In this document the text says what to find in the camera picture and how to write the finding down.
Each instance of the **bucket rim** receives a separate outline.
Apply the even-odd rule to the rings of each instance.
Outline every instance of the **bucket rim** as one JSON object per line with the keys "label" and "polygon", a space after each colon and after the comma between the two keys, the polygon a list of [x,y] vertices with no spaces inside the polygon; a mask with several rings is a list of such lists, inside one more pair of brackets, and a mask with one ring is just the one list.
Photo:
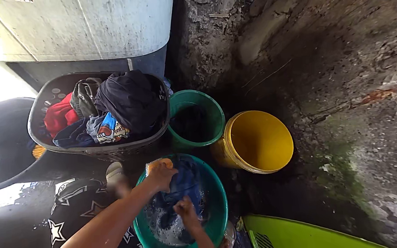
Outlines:
{"label": "bucket rim", "polygon": [[[290,137],[290,141],[292,143],[292,151],[290,153],[290,157],[288,159],[288,161],[281,166],[279,169],[274,169],[274,170],[264,170],[264,169],[259,169],[255,166],[252,166],[251,164],[249,164],[248,162],[246,162],[240,155],[238,155],[237,151],[235,150],[234,144],[232,143],[232,139],[231,139],[231,134],[230,134],[230,130],[232,129],[232,126],[235,122],[235,120],[240,117],[242,114],[247,113],[247,112],[262,112],[262,113],[266,113],[270,116],[272,116],[273,118],[277,119],[286,129],[287,134],[289,134]],[[253,172],[253,173],[258,173],[258,174],[271,174],[274,172],[279,171],[280,169],[284,168],[284,166],[286,166],[287,164],[289,164],[290,160],[292,159],[293,156],[293,152],[294,152],[294,143],[293,143],[293,138],[292,135],[289,131],[289,129],[286,127],[286,125],[284,125],[284,123],[282,121],[280,121],[280,119],[278,119],[277,117],[269,114],[268,112],[264,112],[264,111],[260,111],[260,110],[247,110],[247,111],[243,111],[240,112],[236,115],[234,115],[226,124],[226,126],[224,127],[224,137],[225,139],[223,140],[224,144],[226,147],[228,147],[228,152],[230,156],[234,156],[236,158],[236,160],[233,160],[236,162],[237,160],[240,160],[242,163],[239,164],[239,166],[241,166],[243,169],[249,171],[249,172]]]}
{"label": "bucket rim", "polygon": [[171,127],[170,124],[168,124],[168,130],[169,130],[169,132],[170,132],[176,139],[178,139],[181,143],[184,143],[184,144],[187,144],[187,145],[190,145],[190,146],[193,146],[193,147],[205,147],[205,146],[207,146],[207,145],[210,145],[210,144],[215,143],[215,142],[223,135],[223,132],[224,132],[224,130],[225,130],[225,128],[226,128],[226,127],[225,127],[225,126],[226,126],[226,125],[225,125],[226,120],[225,120],[225,118],[224,118],[224,113],[223,113],[223,110],[221,109],[220,105],[219,105],[219,104],[217,103],[217,101],[215,101],[212,97],[210,97],[209,95],[207,95],[207,94],[205,94],[205,93],[203,93],[203,92],[201,92],[201,91],[198,91],[198,90],[181,90],[181,91],[178,91],[178,92],[172,94],[172,95],[169,97],[169,99],[171,100],[171,98],[173,98],[174,96],[180,95],[180,94],[182,94],[182,93],[198,93],[198,94],[200,94],[200,95],[202,95],[202,96],[204,96],[204,97],[210,99],[210,100],[212,101],[212,103],[214,103],[214,104],[217,106],[218,110],[220,111],[220,114],[221,114],[221,121],[222,121],[223,125],[220,127],[220,130],[218,131],[218,134],[217,134],[213,139],[211,139],[211,140],[209,140],[209,141],[205,141],[205,142],[192,142],[192,141],[190,141],[190,140],[187,140],[187,139],[185,139],[185,138],[180,137],[180,135],[178,135],[178,134],[173,130],[173,128]]}

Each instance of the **green bucket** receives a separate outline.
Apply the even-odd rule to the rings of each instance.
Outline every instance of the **green bucket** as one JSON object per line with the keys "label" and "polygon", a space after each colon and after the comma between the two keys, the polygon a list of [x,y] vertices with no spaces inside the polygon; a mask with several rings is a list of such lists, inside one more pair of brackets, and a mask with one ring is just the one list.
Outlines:
{"label": "green bucket", "polygon": [[192,142],[180,137],[169,125],[168,130],[173,135],[173,147],[176,149],[191,149],[194,147],[204,147],[216,142],[224,131],[224,114],[218,103],[207,94],[196,90],[182,90],[169,97],[170,118],[174,117],[180,110],[200,105],[207,112],[208,129],[212,132],[212,139],[206,142]]}
{"label": "green bucket", "polygon": [[[214,243],[215,247],[218,247],[224,236],[224,231],[226,230],[226,223],[228,221],[228,200],[226,198],[226,192],[224,191],[223,184],[218,178],[217,174],[212,170],[212,168],[201,159],[189,155],[199,166],[200,176],[202,179],[202,184],[207,191],[207,208],[209,212],[209,221],[204,225],[204,229],[208,234],[209,238]],[[145,172],[142,173],[138,185],[145,179]],[[134,220],[134,230],[136,232],[137,238],[144,248],[169,248],[172,246],[165,245],[159,242],[152,234],[148,223],[146,221],[145,213],[143,210],[137,215]],[[190,248],[196,248],[197,243],[192,245],[184,246]]]}

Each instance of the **hand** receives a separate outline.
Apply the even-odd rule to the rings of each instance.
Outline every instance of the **hand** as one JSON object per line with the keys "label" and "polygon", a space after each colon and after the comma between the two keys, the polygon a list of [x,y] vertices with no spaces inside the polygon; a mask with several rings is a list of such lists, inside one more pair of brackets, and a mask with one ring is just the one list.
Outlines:
{"label": "hand", "polygon": [[196,214],[196,208],[191,202],[189,196],[184,196],[183,200],[174,205],[174,211],[182,217],[185,228],[194,236],[194,233],[201,231],[201,224]]}
{"label": "hand", "polygon": [[165,191],[166,193],[169,193],[169,183],[171,182],[174,174],[177,174],[178,172],[179,171],[177,169],[169,169],[166,167],[165,163],[158,162],[145,180],[149,180],[153,183],[157,192]]}

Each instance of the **scrub brush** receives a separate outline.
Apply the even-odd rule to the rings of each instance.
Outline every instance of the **scrub brush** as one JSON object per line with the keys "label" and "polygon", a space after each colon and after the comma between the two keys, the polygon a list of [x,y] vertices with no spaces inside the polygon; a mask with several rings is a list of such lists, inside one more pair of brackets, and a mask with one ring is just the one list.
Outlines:
{"label": "scrub brush", "polygon": [[148,176],[153,168],[155,168],[159,163],[165,163],[166,167],[172,169],[174,167],[173,162],[168,158],[159,158],[157,160],[152,161],[151,163],[146,164],[145,171],[146,176]]}

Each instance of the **clothes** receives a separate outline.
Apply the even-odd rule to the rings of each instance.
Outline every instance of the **clothes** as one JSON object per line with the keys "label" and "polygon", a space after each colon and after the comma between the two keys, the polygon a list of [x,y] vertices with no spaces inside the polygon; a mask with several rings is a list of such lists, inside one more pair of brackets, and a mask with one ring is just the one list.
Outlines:
{"label": "clothes", "polygon": [[96,143],[99,143],[97,140],[97,133],[99,132],[99,128],[101,127],[104,119],[105,116],[92,116],[87,121],[87,134],[89,134]]}
{"label": "clothes", "polygon": [[169,125],[180,137],[192,142],[201,143],[213,138],[207,125],[206,111],[199,105],[180,110],[171,118]]}
{"label": "clothes", "polygon": [[[62,185],[48,219],[52,248],[61,247],[98,213],[115,201],[106,185],[96,179],[79,179]],[[119,248],[142,248],[137,236],[128,228]]]}
{"label": "clothes", "polygon": [[76,111],[79,118],[99,115],[94,106],[94,97],[101,83],[102,80],[99,78],[87,78],[80,80],[74,86],[70,105]]}
{"label": "clothes", "polygon": [[150,80],[139,70],[116,72],[97,90],[94,104],[111,115],[133,134],[151,131],[166,104],[152,90]]}
{"label": "clothes", "polygon": [[128,138],[130,130],[123,128],[116,119],[111,116],[111,113],[105,115],[102,121],[99,132],[97,133],[97,140],[100,144],[117,142],[121,138]]}
{"label": "clothes", "polygon": [[76,111],[70,105],[73,93],[69,93],[61,102],[51,106],[45,113],[44,123],[52,138],[65,127],[79,120]]}
{"label": "clothes", "polygon": [[53,139],[53,143],[62,148],[93,147],[93,138],[86,132],[89,118],[83,118],[62,129]]}
{"label": "clothes", "polygon": [[201,213],[201,194],[200,194],[200,172],[197,164],[188,155],[175,155],[171,158],[174,168],[179,170],[175,174],[169,184],[169,193],[158,192],[152,203],[155,207],[160,207],[165,210],[165,214],[160,219],[160,227],[162,229],[169,228],[173,221],[177,218],[173,206],[185,195],[191,198],[191,202],[196,208],[197,216]]}

